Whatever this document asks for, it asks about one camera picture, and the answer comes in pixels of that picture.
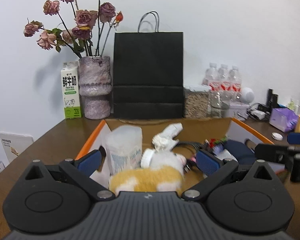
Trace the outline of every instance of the cow illustration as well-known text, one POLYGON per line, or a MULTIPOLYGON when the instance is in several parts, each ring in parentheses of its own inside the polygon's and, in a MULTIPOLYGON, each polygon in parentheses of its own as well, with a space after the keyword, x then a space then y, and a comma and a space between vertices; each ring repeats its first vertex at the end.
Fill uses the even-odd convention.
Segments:
POLYGON ((66 100, 66 98, 64 98, 64 102, 66 107, 73 107, 75 100, 73 98, 71 100, 66 100))

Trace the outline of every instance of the plastic water bottle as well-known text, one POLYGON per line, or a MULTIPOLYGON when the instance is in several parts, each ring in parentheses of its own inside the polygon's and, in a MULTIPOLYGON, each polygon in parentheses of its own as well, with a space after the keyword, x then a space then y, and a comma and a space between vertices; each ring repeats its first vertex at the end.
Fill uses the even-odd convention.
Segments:
POLYGON ((233 92, 234 98, 239 96, 241 93, 242 78, 237 66, 232 66, 230 70, 230 80, 231 80, 231 91, 233 92))
POLYGON ((219 91, 220 81, 216 63, 210 63, 209 68, 206 70, 205 77, 202 85, 211 87, 212 91, 219 91))
POLYGON ((231 78, 228 71, 228 65, 221 64, 218 70, 220 78, 220 95, 224 102, 231 100, 231 78))

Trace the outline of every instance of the crumpled paper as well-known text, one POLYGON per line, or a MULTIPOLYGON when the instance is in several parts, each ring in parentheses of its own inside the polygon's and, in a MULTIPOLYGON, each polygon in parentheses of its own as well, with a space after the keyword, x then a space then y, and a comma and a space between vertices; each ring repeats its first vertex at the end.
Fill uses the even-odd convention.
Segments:
POLYGON ((157 152, 171 151, 179 140, 173 140, 181 131, 183 127, 181 123, 173 123, 168 125, 161 133, 155 135, 152 143, 157 152))

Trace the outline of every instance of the plush toy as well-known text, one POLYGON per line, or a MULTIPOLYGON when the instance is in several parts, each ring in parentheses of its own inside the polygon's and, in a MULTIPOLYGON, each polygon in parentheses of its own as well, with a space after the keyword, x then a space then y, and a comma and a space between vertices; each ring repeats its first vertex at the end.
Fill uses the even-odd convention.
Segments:
POLYGON ((186 158, 183 155, 170 151, 145 151, 141 160, 143 169, 125 170, 112 176, 109 190, 115 195, 120 191, 176 191, 181 195, 185 165, 186 158))

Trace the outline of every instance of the green label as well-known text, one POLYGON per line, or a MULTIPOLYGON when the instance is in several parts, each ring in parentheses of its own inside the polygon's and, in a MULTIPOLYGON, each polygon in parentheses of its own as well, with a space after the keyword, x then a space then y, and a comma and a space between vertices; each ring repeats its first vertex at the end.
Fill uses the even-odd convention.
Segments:
POLYGON ((80 118, 81 115, 81 109, 79 106, 76 107, 65 107, 65 115, 66 119, 72 119, 72 118, 80 118))
POLYGON ((76 94, 77 91, 68 91, 68 92, 65 92, 65 95, 72 95, 72 94, 76 94))

